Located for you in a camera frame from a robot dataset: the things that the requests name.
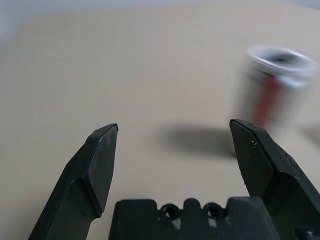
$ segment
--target beige surface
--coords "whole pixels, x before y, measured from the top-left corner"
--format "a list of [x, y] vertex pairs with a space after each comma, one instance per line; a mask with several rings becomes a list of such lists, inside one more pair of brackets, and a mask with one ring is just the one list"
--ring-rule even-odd
[[[67, 161], [109, 123], [119, 124], [114, 177], [89, 240], [108, 238], [121, 199], [224, 206], [247, 195], [215, 140], [227, 129], [245, 49], [278, 45], [320, 61], [319, 21], [318, 10], [275, 4], [35, 19], [0, 54], [0, 239], [28, 238]], [[319, 98], [315, 86], [283, 142], [318, 190], [319, 151], [299, 129], [319, 122]], [[181, 143], [188, 137], [198, 147]]]

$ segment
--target aluminum can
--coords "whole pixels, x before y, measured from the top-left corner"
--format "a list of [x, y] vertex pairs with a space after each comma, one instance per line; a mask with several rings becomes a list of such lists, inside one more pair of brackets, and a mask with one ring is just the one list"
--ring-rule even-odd
[[262, 127], [278, 141], [311, 86], [316, 63], [275, 46], [254, 46], [248, 58], [233, 117]]

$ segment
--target can rim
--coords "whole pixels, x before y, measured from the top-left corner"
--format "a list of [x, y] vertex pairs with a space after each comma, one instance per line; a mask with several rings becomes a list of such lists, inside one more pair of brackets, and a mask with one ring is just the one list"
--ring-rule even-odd
[[[247, 52], [249, 59], [257, 64], [256, 67], [258, 69], [270, 74], [286, 74], [307, 77], [314, 75], [317, 68], [316, 62], [310, 57], [284, 47], [256, 45], [250, 47]], [[268, 60], [267, 56], [276, 54], [292, 55], [297, 61], [295, 64], [279, 65]]]

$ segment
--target red label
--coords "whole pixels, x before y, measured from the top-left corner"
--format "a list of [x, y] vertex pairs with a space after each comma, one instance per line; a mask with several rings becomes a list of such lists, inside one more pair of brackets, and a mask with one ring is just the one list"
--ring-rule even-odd
[[253, 113], [253, 123], [259, 127], [265, 127], [270, 118], [271, 111], [276, 105], [276, 98], [280, 89], [281, 85], [277, 82], [276, 77], [266, 74], [266, 85]]

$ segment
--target silver can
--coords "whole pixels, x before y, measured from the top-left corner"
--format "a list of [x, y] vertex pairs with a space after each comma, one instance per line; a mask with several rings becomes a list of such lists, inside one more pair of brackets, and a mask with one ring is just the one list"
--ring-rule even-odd
[[248, 55], [234, 118], [257, 124], [279, 140], [311, 85], [316, 64], [298, 52], [273, 46], [252, 47]]

